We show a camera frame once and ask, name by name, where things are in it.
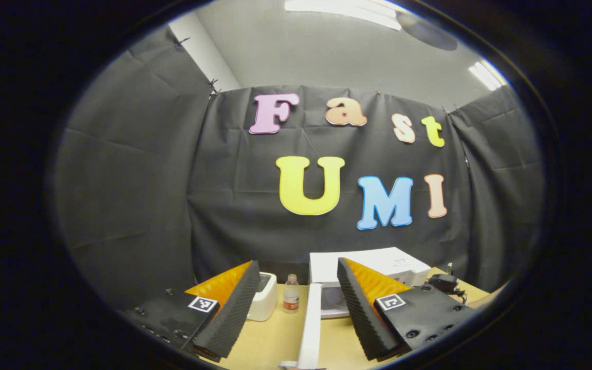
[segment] bottle label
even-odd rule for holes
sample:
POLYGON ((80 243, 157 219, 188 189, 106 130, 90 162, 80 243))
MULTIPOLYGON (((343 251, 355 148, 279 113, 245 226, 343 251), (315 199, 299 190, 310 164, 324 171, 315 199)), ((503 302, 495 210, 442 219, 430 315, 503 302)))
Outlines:
POLYGON ((298 302, 296 303, 289 303, 286 300, 282 302, 282 307, 288 309, 289 311, 293 311, 294 309, 298 309, 298 302))

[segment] white box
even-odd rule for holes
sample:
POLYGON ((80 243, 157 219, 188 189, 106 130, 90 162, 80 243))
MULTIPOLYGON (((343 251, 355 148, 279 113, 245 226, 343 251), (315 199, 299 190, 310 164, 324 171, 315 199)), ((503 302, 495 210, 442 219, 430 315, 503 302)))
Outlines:
POLYGON ((348 316, 344 295, 337 278, 338 258, 345 257, 407 286, 426 281, 431 267, 396 247, 378 250, 310 253, 310 284, 321 283, 321 318, 348 316))

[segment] white wall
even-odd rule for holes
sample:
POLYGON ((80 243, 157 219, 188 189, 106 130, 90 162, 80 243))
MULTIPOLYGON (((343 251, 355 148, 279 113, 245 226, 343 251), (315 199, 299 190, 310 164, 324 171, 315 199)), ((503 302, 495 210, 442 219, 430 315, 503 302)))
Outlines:
POLYGON ((174 19, 169 23, 169 26, 178 40, 190 38, 183 42, 182 46, 189 52, 209 80, 218 79, 214 84, 216 89, 230 91, 241 88, 237 77, 233 75, 230 66, 221 56, 216 44, 209 37, 209 33, 202 26, 195 12, 174 19))

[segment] fluorescent light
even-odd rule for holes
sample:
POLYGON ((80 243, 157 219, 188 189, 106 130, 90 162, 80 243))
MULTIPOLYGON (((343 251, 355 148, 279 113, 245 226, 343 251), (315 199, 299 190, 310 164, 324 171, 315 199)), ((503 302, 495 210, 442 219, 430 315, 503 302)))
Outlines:
POLYGON ((490 91, 494 91, 498 87, 506 85, 506 80, 504 80, 500 73, 496 71, 495 67, 486 61, 476 62, 468 69, 479 79, 479 81, 483 82, 490 91))
POLYGON ((395 10, 368 0, 285 0, 285 10, 351 16, 395 31, 401 30, 395 10))

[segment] black fabric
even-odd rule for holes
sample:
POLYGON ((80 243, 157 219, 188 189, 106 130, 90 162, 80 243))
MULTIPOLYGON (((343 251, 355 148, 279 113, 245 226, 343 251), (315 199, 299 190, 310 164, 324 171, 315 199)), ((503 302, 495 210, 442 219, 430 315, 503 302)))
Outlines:
POLYGON ((188 204, 199 280, 258 260, 260 270, 277 274, 279 282, 293 272, 303 284, 308 279, 310 252, 389 246, 432 266, 453 262, 454 271, 464 278, 469 256, 476 255, 470 244, 470 178, 463 146, 451 121, 440 108, 375 91, 275 86, 238 89, 212 98, 195 154, 188 204), (254 97, 286 93, 296 93, 301 100, 291 108, 289 119, 280 124, 279 133, 250 134, 248 128, 256 113, 254 97), (338 97, 359 101, 368 123, 361 127, 329 124, 326 102, 338 97), (414 143, 397 140, 394 113, 411 119, 414 143), (442 125, 444 147, 430 144, 420 122, 427 116, 442 125), (304 190, 312 199, 323 193, 323 170, 317 159, 336 156, 345 160, 335 209, 320 216, 303 216, 282 206, 280 169, 275 160, 287 155, 310 159, 304 190), (445 178, 442 189, 448 212, 442 218, 428 216, 430 192, 423 178, 430 174, 445 178), (410 225, 357 229, 364 199, 358 179, 369 175, 378 176, 388 192, 396 178, 413 179, 410 225))
POLYGON ((115 308, 189 288, 186 187, 211 89, 165 26, 92 82, 62 134, 54 186, 75 261, 115 308))
POLYGON ((472 181, 472 248, 466 279, 493 291, 522 267, 541 234, 545 166, 540 139, 505 86, 449 115, 472 181))

